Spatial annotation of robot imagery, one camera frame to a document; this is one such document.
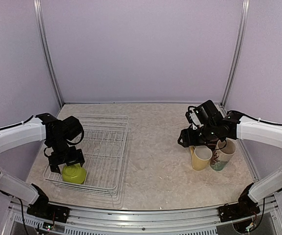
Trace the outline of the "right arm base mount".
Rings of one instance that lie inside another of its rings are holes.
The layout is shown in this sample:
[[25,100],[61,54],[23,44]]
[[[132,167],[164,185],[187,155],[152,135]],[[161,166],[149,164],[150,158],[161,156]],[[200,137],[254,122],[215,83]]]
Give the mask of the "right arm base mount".
[[253,202],[249,196],[249,189],[254,183],[249,184],[241,193],[238,201],[234,204],[225,204],[218,208],[221,222],[227,222],[245,218],[260,213],[257,202]]

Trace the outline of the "floral patterned tall mug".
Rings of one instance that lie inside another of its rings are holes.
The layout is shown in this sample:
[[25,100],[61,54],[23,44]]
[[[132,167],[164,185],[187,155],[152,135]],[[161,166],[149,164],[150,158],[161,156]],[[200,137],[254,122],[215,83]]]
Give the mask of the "floral patterned tall mug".
[[231,139],[218,141],[210,160],[210,167],[215,171],[221,171],[225,168],[236,152],[236,144]]

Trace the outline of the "aluminium corner post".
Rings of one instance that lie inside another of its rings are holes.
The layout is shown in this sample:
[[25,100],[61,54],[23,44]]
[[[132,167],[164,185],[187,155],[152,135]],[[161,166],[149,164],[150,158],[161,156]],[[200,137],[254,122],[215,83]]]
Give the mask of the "aluminium corner post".
[[49,49],[49,45],[48,45],[47,38],[46,38],[46,29],[45,29],[45,23],[43,19],[42,2],[40,0],[33,0],[33,5],[34,5],[34,10],[35,10],[36,22],[37,22],[37,26],[39,30],[42,50],[44,54],[45,64],[46,64],[48,74],[49,74],[49,79],[50,79],[57,103],[59,107],[62,108],[64,105],[64,100],[63,100],[62,93],[61,93],[61,90],[58,84],[58,80],[55,74],[55,70],[54,70],[54,66],[53,66],[53,62],[52,62],[52,58],[50,54],[50,49]]
[[232,63],[229,69],[228,80],[227,80],[227,83],[224,89],[224,93],[223,93],[223,97],[220,103],[223,109],[226,108],[226,105],[229,99],[229,95],[232,90],[233,82],[236,76],[236,71],[238,68],[239,58],[240,58],[241,50],[242,50],[242,44],[243,44],[245,31],[246,31],[249,6],[250,6],[250,0],[242,1],[242,9],[241,9],[236,45],[235,45],[235,49],[234,49],[234,53],[232,57]]

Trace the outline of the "lime green bowl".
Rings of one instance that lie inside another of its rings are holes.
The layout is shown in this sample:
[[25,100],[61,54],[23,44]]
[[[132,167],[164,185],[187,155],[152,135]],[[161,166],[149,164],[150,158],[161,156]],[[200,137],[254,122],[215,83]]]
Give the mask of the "lime green bowl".
[[86,170],[80,164],[65,165],[61,174],[64,182],[74,184],[83,184],[87,176]]

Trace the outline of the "right aluminium corner post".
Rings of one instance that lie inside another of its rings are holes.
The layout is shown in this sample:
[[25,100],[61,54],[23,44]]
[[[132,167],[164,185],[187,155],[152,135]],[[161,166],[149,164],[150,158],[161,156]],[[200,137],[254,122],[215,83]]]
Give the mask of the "right aluminium corner post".
[[227,80],[227,83],[224,89],[224,93],[223,93],[223,97],[220,103],[223,109],[226,108],[226,105],[229,99],[229,95],[232,90],[233,82],[236,76],[236,71],[238,68],[239,58],[240,58],[241,50],[242,50],[242,44],[243,44],[245,31],[246,31],[249,6],[250,6],[250,0],[242,1],[242,9],[241,9],[236,45],[235,45],[235,49],[234,49],[234,53],[232,57],[232,63],[229,69],[228,80]]

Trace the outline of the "left aluminium corner post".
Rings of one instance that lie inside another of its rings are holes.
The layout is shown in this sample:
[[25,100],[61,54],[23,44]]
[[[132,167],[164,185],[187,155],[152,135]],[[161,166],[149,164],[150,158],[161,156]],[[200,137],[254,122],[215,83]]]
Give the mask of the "left aluminium corner post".
[[36,22],[37,22],[37,26],[39,30],[42,50],[44,54],[45,64],[46,64],[48,74],[49,74],[49,79],[50,79],[57,103],[59,107],[62,108],[64,105],[64,100],[63,100],[62,93],[61,93],[61,90],[58,84],[58,80],[55,74],[55,70],[54,70],[54,66],[53,66],[53,62],[52,62],[52,58],[50,54],[50,49],[49,49],[49,45],[48,45],[47,38],[46,38],[46,29],[45,29],[45,23],[43,19],[42,2],[40,0],[33,0],[33,5],[34,5],[34,10],[35,10]]

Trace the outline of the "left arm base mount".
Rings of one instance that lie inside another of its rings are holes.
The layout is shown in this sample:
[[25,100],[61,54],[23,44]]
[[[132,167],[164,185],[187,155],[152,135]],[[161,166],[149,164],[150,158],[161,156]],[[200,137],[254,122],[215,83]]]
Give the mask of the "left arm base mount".
[[37,200],[27,208],[27,214],[38,218],[51,220],[52,222],[66,223],[70,208],[50,204],[47,195],[35,184],[31,184],[38,193]]

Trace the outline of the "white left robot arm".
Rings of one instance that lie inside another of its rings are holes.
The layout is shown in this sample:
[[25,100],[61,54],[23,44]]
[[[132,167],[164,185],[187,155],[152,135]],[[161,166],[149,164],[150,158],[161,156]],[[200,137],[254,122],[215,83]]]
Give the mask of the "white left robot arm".
[[[85,160],[81,149],[76,148],[85,132],[80,121],[69,116],[57,119],[49,113],[31,116],[26,121],[0,128],[0,154],[32,142],[43,141],[46,148],[52,149],[46,155],[51,172],[60,173],[59,166],[80,164]],[[53,208],[46,194],[36,185],[28,184],[0,169],[0,191],[27,202],[41,217],[47,218]]]

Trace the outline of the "aluminium front frame rail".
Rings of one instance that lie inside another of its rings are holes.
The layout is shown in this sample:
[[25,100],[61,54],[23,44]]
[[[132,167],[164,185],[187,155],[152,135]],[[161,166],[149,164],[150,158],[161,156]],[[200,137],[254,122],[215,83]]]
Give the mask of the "aluminium front frame rail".
[[239,232],[236,226],[252,219],[256,228],[252,235],[282,235],[282,215],[273,196],[260,202],[261,212],[240,219],[221,220],[218,206],[169,211],[118,211],[70,206],[66,222],[54,220],[54,227],[46,230],[49,220],[26,214],[18,200],[11,200],[3,219],[0,235],[15,233],[30,235],[217,235]]

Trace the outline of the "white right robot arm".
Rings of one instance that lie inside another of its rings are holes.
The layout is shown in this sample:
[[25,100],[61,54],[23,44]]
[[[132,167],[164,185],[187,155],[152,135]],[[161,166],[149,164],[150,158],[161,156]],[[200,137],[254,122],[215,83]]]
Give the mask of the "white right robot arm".
[[187,148],[237,140],[259,174],[259,180],[238,198],[234,207],[238,217],[245,217],[263,198],[282,190],[282,123],[236,110],[223,114],[212,100],[188,106],[185,116],[190,126],[180,132],[179,145]]

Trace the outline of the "small black plate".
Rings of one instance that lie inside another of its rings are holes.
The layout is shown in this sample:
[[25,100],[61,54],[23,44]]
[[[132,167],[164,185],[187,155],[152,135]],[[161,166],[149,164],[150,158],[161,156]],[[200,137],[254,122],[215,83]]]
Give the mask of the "small black plate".
[[217,142],[218,140],[208,141],[206,146],[211,150],[215,150],[217,148]]

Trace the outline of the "yellow mug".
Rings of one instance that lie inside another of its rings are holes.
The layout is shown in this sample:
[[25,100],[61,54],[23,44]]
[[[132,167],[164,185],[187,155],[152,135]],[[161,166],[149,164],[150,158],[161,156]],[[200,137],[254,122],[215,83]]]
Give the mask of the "yellow mug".
[[196,171],[204,170],[208,166],[213,155],[212,150],[206,146],[191,146],[190,152],[192,157],[192,168]]

